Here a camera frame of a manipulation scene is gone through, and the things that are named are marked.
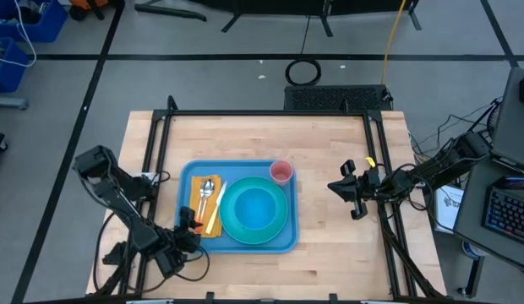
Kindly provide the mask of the black backlit keyboard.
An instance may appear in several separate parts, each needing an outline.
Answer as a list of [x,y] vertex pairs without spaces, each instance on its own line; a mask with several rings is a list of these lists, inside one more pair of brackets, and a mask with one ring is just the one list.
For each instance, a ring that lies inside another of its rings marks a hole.
[[524,198],[491,187],[485,199],[482,225],[524,245]]

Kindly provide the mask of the black partition screen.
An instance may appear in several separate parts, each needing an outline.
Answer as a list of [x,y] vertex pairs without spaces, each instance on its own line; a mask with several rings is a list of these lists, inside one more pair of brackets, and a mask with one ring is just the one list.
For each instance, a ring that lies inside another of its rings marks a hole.
[[319,18],[326,35],[332,37],[333,33],[328,23],[330,16],[398,11],[406,11],[415,29],[422,29],[415,14],[419,0],[136,0],[134,8],[138,12],[150,14],[198,19],[204,22],[207,20],[198,12],[158,4],[170,1],[198,4],[232,14],[232,19],[221,29],[223,33],[228,32],[243,15],[305,15]]

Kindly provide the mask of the black perforated computer case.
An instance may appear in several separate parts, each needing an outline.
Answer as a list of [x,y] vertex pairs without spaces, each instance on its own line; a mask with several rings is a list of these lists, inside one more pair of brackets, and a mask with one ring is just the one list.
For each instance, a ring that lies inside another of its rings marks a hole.
[[393,109],[393,96],[381,84],[287,86],[285,110],[349,111]]

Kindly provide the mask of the orange and black bag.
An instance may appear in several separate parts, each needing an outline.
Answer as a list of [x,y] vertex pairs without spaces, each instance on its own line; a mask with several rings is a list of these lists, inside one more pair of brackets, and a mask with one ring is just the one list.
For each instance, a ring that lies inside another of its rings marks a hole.
[[125,0],[69,0],[71,7],[68,10],[69,16],[76,20],[84,20],[89,13],[93,13],[99,20],[105,18],[102,8],[113,7],[123,8]]

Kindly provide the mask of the grey metal rack foot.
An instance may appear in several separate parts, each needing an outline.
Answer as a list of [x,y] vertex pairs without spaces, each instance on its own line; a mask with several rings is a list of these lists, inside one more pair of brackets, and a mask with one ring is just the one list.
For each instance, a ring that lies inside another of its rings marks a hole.
[[0,96],[0,107],[24,111],[29,107],[29,102],[24,98]]

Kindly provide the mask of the dark glossy tablet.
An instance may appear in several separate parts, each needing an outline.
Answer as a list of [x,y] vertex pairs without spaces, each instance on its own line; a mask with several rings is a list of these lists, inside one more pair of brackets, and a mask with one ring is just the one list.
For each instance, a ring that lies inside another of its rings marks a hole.
[[503,176],[493,186],[498,189],[524,190],[524,176]]

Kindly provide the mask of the blue plastic bowl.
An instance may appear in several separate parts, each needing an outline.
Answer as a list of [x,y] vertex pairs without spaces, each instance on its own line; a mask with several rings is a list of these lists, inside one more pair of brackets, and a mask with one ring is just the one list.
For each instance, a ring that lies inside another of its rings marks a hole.
[[251,188],[241,193],[235,203],[238,221],[250,230],[265,228],[275,218],[276,203],[264,189]]

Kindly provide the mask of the white and blue roll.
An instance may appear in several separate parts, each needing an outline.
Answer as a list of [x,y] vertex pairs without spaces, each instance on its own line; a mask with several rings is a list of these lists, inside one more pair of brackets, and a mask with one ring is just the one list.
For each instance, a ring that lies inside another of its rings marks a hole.
[[461,250],[471,259],[479,259],[488,256],[483,249],[472,245],[470,242],[462,241]]

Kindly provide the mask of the grey desk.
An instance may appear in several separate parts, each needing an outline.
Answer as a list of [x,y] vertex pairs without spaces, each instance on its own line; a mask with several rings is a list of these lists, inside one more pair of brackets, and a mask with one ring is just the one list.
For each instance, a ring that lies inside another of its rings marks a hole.
[[494,130],[492,154],[524,170],[524,103],[519,100],[523,77],[524,68],[511,69]]
[[519,173],[493,160],[474,166],[469,174],[454,232],[462,240],[524,271],[524,245],[483,227],[484,205],[491,185],[503,176]]

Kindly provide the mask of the orange-handled metal fork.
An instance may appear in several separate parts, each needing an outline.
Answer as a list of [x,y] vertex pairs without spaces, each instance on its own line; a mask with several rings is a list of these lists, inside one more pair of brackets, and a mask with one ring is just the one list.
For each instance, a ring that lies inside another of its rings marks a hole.
[[195,221],[196,222],[200,222],[200,215],[201,215],[201,208],[202,208],[202,203],[204,201],[204,198],[205,198],[205,187],[206,187],[206,183],[207,183],[207,180],[203,180],[201,181],[200,183],[200,189],[199,189],[199,204],[198,204],[198,208],[196,209],[196,215],[195,215]]

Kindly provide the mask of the orange-handled metal spoon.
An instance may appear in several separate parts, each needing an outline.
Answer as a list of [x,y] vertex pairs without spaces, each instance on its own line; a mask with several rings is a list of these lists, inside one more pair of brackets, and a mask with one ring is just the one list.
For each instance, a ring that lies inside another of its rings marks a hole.
[[214,190],[215,190],[215,182],[211,178],[207,179],[207,183],[205,187],[205,198],[202,203],[201,215],[199,217],[201,225],[203,224],[203,220],[204,220],[205,206],[207,204],[207,200],[212,195]]

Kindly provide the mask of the teal plastic plate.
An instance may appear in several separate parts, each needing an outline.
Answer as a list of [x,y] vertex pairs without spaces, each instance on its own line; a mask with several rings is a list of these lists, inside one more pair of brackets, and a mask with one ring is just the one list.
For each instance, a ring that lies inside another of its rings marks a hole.
[[[264,189],[271,194],[276,203],[275,218],[260,230],[246,228],[235,215],[235,203],[238,196],[251,188]],[[234,182],[225,191],[219,213],[221,224],[231,238],[243,244],[259,245],[274,239],[284,229],[289,214],[289,205],[285,193],[275,183],[260,176],[249,176]]]

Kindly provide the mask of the yellow-handled table knife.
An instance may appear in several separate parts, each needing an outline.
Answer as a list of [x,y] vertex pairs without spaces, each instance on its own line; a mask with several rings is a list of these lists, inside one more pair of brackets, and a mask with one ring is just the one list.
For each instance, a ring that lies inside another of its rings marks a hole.
[[208,223],[208,225],[206,226],[206,229],[205,229],[205,233],[206,234],[210,234],[212,232],[212,230],[213,230],[213,227],[214,227],[215,222],[216,222],[216,217],[217,217],[217,214],[218,214],[218,210],[219,210],[222,198],[223,198],[224,193],[225,193],[225,191],[227,189],[227,184],[228,184],[228,182],[224,181],[222,186],[221,186],[221,190],[220,190],[219,195],[218,195],[217,200],[216,200],[216,207],[213,210],[213,213],[211,214],[209,223]]

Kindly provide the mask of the blue plastic tray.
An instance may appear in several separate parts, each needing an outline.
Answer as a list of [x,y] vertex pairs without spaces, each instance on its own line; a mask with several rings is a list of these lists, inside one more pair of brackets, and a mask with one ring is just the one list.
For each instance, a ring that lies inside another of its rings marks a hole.
[[[270,166],[273,162],[273,160],[191,161],[183,167],[179,177],[176,209],[189,206],[193,176],[217,175],[228,182],[227,189],[234,182],[249,176],[260,176],[273,182],[270,178]],[[222,227],[221,236],[204,238],[201,242],[202,247],[210,253],[284,253],[292,250],[299,238],[296,177],[292,176],[285,186],[279,187],[287,197],[289,214],[284,229],[277,237],[263,244],[248,245],[231,238]]]

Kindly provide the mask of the white printed box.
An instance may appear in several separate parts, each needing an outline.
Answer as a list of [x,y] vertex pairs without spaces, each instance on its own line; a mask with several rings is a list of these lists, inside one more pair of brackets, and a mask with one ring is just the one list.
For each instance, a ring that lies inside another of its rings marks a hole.
[[452,234],[464,191],[455,187],[443,186],[437,189],[435,194],[434,229],[438,232]]

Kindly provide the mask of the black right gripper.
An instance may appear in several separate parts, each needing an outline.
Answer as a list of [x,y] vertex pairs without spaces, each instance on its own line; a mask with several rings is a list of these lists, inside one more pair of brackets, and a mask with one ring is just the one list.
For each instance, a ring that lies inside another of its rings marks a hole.
[[353,160],[347,160],[340,168],[343,179],[330,182],[327,187],[333,190],[344,202],[354,203],[351,211],[353,220],[362,219],[367,213],[365,200],[376,197],[377,187],[380,185],[379,166],[369,167],[361,176],[355,176],[356,166]]

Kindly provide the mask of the pink plastic cup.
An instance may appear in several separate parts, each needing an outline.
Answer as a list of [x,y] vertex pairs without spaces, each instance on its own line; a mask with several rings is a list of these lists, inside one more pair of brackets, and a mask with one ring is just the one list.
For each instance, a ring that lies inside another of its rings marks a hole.
[[294,173],[292,165],[285,160],[276,160],[270,166],[271,179],[280,186],[285,186]]

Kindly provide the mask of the yellow cloth napkin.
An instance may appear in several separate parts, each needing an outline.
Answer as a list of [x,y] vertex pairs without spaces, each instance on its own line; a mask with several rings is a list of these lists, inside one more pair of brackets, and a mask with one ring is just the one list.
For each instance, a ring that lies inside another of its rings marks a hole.
[[222,234],[222,224],[219,218],[219,211],[218,211],[216,222],[215,222],[212,232],[210,234],[206,234],[205,229],[209,223],[211,214],[213,213],[213,210],[216,207],[216,200],[221,190],[221,186],[223,184],[222,179],[217,175],[193,176],[191,178],[191,193],[190,193],[190,199],[189,199],[189,207],[195,212],[195,215],[196,215],[196,209],[198,208],[198,204],[199,204],[200,183],[201,181],[207,180],[209,178],[211,178],[215,182],[215,190],[207,200],[207,204],[205,206],[203,224],[201,227],[196,228],[195,231],[199,232],[203,238],[217,238],[217,237],[220,237]]

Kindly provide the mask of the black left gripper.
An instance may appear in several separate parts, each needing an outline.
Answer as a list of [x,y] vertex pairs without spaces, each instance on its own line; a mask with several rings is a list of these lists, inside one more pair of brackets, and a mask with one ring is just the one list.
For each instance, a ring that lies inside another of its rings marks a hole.
[[188,253],[200,249],[201,234],[194,229],[201,226],[194,220],[195,212],[188,207],[180,208],[180,221],[173,229],[156,226],[159,238],[154,259],[164,278],[179,273],[188,261]]

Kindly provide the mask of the black bracket block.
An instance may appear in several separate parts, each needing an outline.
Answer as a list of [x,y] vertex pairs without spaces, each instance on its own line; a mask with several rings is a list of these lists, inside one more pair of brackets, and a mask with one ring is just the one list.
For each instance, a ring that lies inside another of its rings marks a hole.
[[123,260],[126,246],[126,242],[117,242],[112,250],[101,259],[102,263],[105,265],[119,265]]

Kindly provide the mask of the blue storage bin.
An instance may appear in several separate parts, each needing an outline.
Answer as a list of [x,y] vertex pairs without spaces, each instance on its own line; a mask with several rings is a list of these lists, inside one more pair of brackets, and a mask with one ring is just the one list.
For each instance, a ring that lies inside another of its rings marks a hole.
[[14,92],[29,59],[12,38],[0,38],[0,93]]
[[0,37],[51,43],[57,39],[67,11],[58,0],[0,0]]

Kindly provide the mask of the black aluminium rig frame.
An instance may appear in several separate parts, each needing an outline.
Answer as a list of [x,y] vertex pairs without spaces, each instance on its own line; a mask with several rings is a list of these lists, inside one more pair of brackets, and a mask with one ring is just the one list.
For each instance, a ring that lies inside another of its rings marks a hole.
[[136,173],[162,167],[170,179],[150,206],[159,225],[175,221],[182,169],[199,159],[284,159],[297,176],[299,239],[286,253],[215,254],[189,263],[182,278],[164,280],[154,263],[136,265],[133,284],[145,298],[217,300],[389,300],[418,295],[398,259],[388,259],[375,203],[368,215],[350,216],[351,205],[328,184],[340,166],[354,160],[359,171],[368,155],[398,167],[413,159],[405,117],[385,111],[379,120],[341,113],[266,111],[176,111],[169,123],[158,111],[128,116],[120,166]]

